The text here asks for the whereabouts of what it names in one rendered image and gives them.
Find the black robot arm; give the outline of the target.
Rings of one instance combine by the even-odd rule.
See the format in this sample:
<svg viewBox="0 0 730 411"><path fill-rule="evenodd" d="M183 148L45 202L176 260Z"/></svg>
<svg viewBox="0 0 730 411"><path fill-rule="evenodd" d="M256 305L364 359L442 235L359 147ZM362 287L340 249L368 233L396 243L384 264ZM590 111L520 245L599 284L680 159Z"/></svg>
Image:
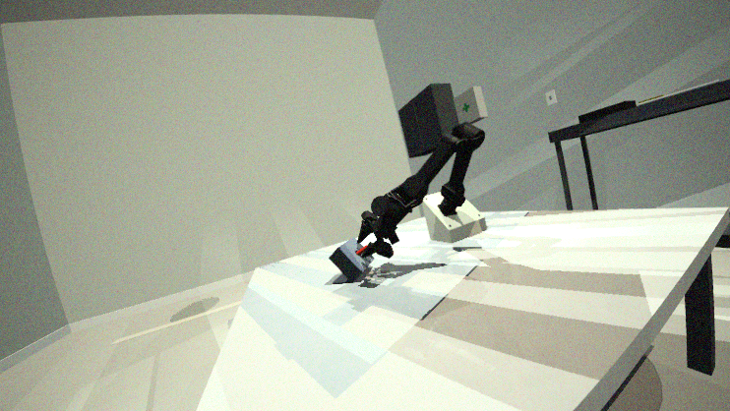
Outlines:
<svg viewBox="0 0 730 411"><path fill-rule="evenodd" d="M480 148L484 139L484 131L467 122L454 126L450 133L443 135L439 146L415 175L372 201L372 212L399 224L412 213L413 208L423 203L429 192L428 185L456 152L450 181L442 186L440 192L444 198L437 207L443 216L457 214L457 207L462 206L466 200L462 182L472 152Z"/></svg>

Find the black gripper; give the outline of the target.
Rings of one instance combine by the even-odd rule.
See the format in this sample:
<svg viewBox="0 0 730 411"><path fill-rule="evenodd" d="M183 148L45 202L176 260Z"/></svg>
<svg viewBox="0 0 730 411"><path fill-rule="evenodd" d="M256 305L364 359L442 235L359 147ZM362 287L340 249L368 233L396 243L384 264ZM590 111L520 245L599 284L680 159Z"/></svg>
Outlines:
<svg viewBox="0 0 730 411"><path fill-rule="evenodd" d="M394 250L390 243L385 242L383 238L387 236L393 229L397 230L397 224L393 223L388 218L379 217L374 213L366 210L361 214L362 224L360 233L358 236L357 243L360 244L364 241L371 233L376 236L374 243L370 242L365 249L362 258L369 257L373 254L377 254L384 258L390 259L394 254Z"/></svg>

